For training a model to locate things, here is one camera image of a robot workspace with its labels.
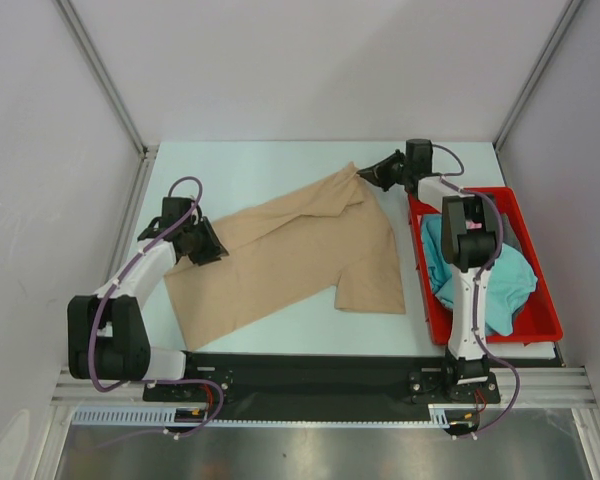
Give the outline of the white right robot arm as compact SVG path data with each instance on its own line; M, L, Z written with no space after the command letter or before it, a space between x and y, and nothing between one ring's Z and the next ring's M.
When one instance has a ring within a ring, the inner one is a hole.
M503 246L503 224L494 201L452 181L464 172L453 150L425 139L408 140L404 151L357 172L383 191L400 185L441 214L441 251L451 266L453 317L439 389L453 401L466 400L488 383L492 354L486 346L487 289Z

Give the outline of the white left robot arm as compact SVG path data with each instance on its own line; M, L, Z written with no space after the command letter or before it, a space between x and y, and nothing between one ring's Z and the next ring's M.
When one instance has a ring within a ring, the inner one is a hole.
M161 215L141 232L132 258L93 294L70 300L70 374L90 380L102 393L127 382L157 382L179 399L194 397L200 374L187 366L186 352L150 344L142 308L179 260L203 266L227 254L195 200L165 197Z

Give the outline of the beige t shirt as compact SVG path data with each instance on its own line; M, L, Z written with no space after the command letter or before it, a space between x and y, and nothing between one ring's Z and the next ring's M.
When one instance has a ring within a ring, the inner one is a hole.
M164 277L190 350L329 287L341 311L405 311L392 226L354 164L213 228L227 256Z

